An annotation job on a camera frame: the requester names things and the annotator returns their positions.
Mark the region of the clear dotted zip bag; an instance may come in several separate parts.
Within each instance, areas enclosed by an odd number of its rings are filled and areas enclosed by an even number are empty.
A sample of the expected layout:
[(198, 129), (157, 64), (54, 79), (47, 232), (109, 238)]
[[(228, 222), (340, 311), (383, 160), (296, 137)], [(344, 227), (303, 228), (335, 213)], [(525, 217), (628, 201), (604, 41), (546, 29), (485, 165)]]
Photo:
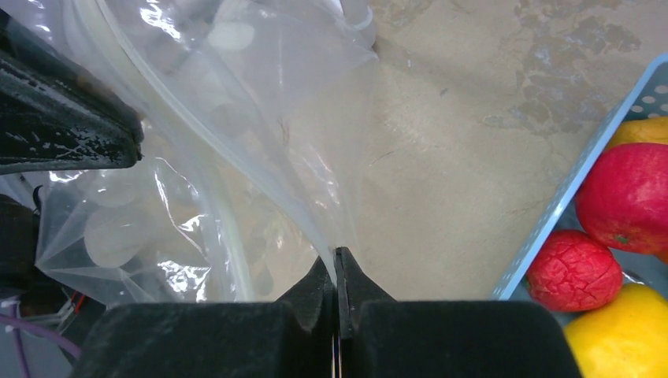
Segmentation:
[(126, 169), (3, 176), (39, 199), (35, 266), (105, 305), (272, 301), (356, 245), (378, 57), (367, 1), (4, 1), (42, 52), (138, 114)]

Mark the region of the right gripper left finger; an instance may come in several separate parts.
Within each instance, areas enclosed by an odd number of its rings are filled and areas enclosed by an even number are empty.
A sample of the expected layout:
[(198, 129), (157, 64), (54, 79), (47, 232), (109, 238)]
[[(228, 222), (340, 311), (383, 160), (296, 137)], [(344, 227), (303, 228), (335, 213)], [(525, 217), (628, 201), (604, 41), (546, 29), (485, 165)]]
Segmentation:
[(334, 292), (316, 261), (274, 302), (143, 303), (107, 311), (74, 377), (328, 377)]

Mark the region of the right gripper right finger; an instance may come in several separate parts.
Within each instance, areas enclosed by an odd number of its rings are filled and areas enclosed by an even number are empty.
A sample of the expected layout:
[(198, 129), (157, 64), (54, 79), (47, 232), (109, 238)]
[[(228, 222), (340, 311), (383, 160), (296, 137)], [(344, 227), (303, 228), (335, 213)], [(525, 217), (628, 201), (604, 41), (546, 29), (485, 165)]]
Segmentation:
[(336, 377), (579, 377), (556, 319), (522, 301), (394, 299), (335, 252)]

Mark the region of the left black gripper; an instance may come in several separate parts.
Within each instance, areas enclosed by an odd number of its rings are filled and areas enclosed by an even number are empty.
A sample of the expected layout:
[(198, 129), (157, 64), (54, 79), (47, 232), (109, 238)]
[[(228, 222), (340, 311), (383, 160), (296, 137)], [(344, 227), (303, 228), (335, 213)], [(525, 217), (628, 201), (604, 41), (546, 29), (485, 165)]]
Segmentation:
[(1, 309), (87, 334), (105, 306), (35, 265), (39, 187), (18, 172), (124, 169), (143, 157), (138, 113), (1, 11)]

